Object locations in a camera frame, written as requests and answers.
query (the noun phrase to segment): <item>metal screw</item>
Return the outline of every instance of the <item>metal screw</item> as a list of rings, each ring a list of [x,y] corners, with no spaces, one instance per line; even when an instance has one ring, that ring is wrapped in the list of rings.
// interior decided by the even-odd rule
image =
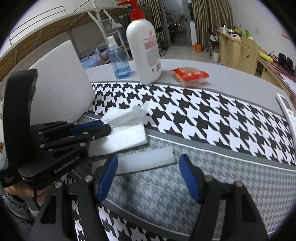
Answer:
[[[62,186],[61,182],[56,182],[54,185],[55,188],[60,188],[61,186]]]
[[[205,180],[207,182],[211,182],[211,181],[213,181],[213,177],[211,175],[205,175]]]
[[[84,178],[84,180],[85,180],[86,182],[91,182],[93,179],[94,179],[94,178],[93,178],[91,175],[86,176],[86,177]]]
[[[241,188],[244,184],[241,181],[236,181],[235,185],[239,188]]]

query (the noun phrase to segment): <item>bottle label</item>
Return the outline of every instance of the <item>bottle label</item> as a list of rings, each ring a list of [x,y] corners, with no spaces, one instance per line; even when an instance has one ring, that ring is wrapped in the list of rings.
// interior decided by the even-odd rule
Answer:
[[[149,67],[156,65],[160,59],[156,36],[144,39],[144,46]]]

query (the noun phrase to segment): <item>brown curtain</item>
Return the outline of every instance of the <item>brown curtain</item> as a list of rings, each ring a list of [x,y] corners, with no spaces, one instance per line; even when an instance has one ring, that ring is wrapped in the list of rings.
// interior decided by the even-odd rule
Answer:
[[[192,0],[197,41],[200,44],[207,42],[203,33],[209,27],[214,33],[215,29],[226,24],[233,27],[232,12],[228,0]]]
[[[161,18],[161,13],[160,13],[160,7],[159,7],[159,2],[158,0],[142,0],[142,3],[145,5],[149,6],[151,8],[152,14],[153,14],[153,20],[154,20],[154,28],[155,30],[163,25],[163,21]],[[160,34],[161,39],[165,40],[165,35],[164,32]]]

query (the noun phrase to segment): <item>snack package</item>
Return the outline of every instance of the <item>snack package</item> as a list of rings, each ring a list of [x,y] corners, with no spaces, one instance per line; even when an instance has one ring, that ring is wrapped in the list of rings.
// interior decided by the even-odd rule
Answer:
[[[206,78],[209,75],[201,70],[184,67],[171,70],[174,75],[175,80],[183,87],[205,87],[209,85]]]

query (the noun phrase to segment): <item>glass door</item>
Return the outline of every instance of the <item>glass door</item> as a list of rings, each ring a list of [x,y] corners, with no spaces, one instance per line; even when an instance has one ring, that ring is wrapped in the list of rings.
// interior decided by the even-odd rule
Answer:
[[[159,0],[169,45],[191,46],[188,0]]]

